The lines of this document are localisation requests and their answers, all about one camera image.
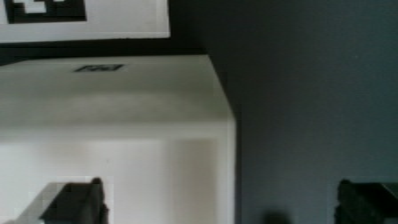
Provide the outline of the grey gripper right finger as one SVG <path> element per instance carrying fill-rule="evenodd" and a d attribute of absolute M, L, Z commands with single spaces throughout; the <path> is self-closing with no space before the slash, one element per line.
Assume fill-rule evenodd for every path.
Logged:
<path fill-rule="evenodd" d="M 334 224 L 398 224 L 398 183 L 341 180 Z"/>

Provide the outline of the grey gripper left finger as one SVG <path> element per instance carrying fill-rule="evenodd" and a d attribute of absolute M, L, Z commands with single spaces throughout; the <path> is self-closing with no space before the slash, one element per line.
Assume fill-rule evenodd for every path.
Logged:
<path fill-rule="evenodd" d="M 103 181 L 68 183 L 39 216 L 45 224 L 109 224 Z"/>

